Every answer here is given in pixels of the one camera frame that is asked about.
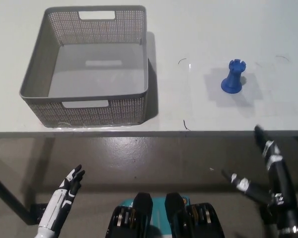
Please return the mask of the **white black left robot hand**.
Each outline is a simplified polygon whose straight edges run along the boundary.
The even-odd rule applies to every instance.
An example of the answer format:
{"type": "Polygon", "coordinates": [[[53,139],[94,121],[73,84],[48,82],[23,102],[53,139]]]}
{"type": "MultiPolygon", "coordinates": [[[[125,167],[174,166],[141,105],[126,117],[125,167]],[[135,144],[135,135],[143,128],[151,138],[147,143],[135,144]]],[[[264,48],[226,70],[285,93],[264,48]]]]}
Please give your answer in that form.
{"type": "Polygon", "coordinates": [[[75,197],[81,188],[85,174],[78,165],[64,178],[54,191],[38,225],[37,238],[57,238],[72,208],[75,197]]]}

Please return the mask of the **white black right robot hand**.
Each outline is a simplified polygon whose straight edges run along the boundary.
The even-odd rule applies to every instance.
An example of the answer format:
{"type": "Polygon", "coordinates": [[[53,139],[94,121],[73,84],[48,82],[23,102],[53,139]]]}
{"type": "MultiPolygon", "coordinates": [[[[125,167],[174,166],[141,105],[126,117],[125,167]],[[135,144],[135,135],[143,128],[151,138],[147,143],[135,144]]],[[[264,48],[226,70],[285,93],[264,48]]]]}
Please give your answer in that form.
{"type": "Polygon", "coordinates": [[[234,188],[254,202],[274,206],[282,211],[295,210],[298,207],[295,187],[286,160],[276,141],[259,125],[254,128],[254,138],[268,173],[269,191],[264,191],[254,182],[240,177],[237,173],[222,170],[222,175],[234,188]]]}

